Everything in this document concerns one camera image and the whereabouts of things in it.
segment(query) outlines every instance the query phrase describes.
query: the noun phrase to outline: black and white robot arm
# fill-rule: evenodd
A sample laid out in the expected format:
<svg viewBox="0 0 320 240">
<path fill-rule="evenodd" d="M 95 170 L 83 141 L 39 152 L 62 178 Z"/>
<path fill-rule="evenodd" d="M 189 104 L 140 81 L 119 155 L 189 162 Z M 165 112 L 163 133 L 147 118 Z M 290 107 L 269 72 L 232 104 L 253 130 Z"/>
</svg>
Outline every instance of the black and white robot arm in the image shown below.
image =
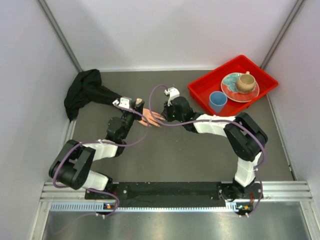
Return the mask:
<svg viewBox="0 0 320 240">
<path fill-rule="evenodd" d="M 145 102 L 140 98 L 132 101 L 130 98 L 122 97 L 120 100 L 115 100 L 113 104 L 123 109 L 121 118 L 113 117 L 109 120 L 105 139 L 100 139 L 95 143 L 84 142 L 68 157 L 57 175 L 59 182 L 74 190 L 91 188 L 108 191 L 112 187 L 112 178 L 90 170 L 91 165 L 93 161 L 104 158 L 114 158 L 122 154 L 125 147 L 116 146 L 112 143 L 126 145 L 124 139 L 126 139 L 134 121 L 141 120 L 141 116 L 129 110 L 135 110 L 142 114 Z M 56 170 L 63 158 L 78 144 L 79 142 L 75 140 L 69 140 L 63 146 L 50 167 L 49 176 L 51 178 L 54 178 Z"/>
<path fill-rule="evenodd" d="M 232 198 L 241 198 L 246 189 L 250 188 L 255 181 L 255 167 L 262 154 L 260 147 L 248 134 L 244 134 L 241 129 L 234 124 L 228 122 L 213 122 L 214 120 L 227 120 L 241 124 L 248 129 L 262 144 L 268 141 L 267 135 L 254 122 L 254 120 L 245 112 L 241 112 L 237 116 L 220 117 L 216 115 L 207 115 L 194 112 L 188 101 L 180 96 L 179 91 L 172 87 L 164 91 L 169 97 L 164 103 L 162 115 L 168 122 L 179 121 L 181 123 L 200 120 L 183 127 L 193 133 L 198 134 L 214 134 L 228 138 L 234 152 L 238 156 L 237 171 L 233 179 L 233 196 Z"/>
</svg>

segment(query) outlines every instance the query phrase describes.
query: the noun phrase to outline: human hand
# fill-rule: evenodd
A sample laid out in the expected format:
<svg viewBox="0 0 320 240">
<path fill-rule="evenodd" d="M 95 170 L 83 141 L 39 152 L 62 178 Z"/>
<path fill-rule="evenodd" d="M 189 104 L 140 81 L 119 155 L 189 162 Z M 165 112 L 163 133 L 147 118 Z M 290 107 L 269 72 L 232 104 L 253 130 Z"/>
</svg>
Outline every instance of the human hand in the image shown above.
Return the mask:
<svg viewBox="0 0 320 240">
<path fill-rule="evenodd" d="M 153 115 L 155 116 L 155 118 L 159 119 L 159 120 L 164 120 L 163 116 L 161 116 L 159 113 L 157 112 L 152 112 Z M 147 108 L 143 109 L 142 115 L 146 117 L 146 119 L 148 119 L 149 123 L 160 127 L 160 125 L 156 122 L 156 120 L 151 116 L 150 110 Z M 144 126 L 148 126 L 148 123 L 146 122 L 146 120 L 144 118 L 142 118 L 142 120 L 138 121 L 139 123 L 141 123 Z"/>
</svg>

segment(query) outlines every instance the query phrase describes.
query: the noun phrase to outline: wall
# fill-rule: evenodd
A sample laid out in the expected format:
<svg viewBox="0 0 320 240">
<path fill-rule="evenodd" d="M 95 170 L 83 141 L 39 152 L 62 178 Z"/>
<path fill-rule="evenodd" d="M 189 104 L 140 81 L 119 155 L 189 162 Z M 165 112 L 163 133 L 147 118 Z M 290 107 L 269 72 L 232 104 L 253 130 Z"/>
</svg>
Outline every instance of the wall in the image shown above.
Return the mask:
<svg viewBox="0 0 320 240">
<path fill-rule="evenodd" d="M 271 99 L 297 177 L 308 180 L 320 210 L 320 1 L 305 1 L 267 67 L 279 81 Z"/>
<path fill-rule="evenodd" d="M 296 0 L 46 0 L 83 69 L 260 65 Z"/>
<path fill-rule="evenodd" d="M 62 141 L 76 70 L 37 1 L 1 3 L 0 233 L 22 240 Z"/>
</svg>

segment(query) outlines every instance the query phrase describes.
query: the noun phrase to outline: saucer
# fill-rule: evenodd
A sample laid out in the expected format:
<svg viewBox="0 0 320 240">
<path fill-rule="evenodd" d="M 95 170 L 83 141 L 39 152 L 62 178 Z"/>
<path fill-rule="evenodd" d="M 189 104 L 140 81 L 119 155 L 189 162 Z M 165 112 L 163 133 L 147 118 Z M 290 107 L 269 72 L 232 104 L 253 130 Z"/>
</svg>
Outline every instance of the saucer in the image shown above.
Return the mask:
<svg viewBox="0 0 320 240">
<path fill-rule="evenodd" d="M 240 72 L 233 72 L 226 75 L 221 81 L 221 89 L 229 99 L 238 103 L 247 103 L 258 97 L 260 88 L 256 82 L 254 89 L 251 92 L 246 94 L 238 92 L 236 88 L 236 81 L 242 74 L 243 73 Z"/>
</svg>

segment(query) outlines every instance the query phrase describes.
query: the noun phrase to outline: red plastic bin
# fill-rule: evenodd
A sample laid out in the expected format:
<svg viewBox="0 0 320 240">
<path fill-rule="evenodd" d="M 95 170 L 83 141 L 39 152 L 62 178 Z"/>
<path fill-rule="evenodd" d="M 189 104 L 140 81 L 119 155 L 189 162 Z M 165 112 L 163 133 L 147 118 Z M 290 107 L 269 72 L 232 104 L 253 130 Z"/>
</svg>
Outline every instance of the red plastic bin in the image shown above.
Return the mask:
<svg viewBox="0 0 320 240">
<path fill-rule="evenodd" d="M 246 73 L 249 71 L 255 77 L 259 84 L 259 95 L 249 102 L 236 102 L 228 99 L 226 105 L 219 114 L 216 114 L 209 106 L 209 96 L 214 91 L 221 91 L 222 79 L 231 73 Z M 219 115 L 223 117 L 234 116 L 243 109 L 249 107 L 255 101 L 265 96 L 268 92 L 278 86 L 278 82 L 260 67 L 254 64 L 244 55 L 239 55 L 224 65 L 207 73 L 199 79 L 189 83 L 188 89 L 191 97 L 207 112 L 209 115 Z"/>
</svg>

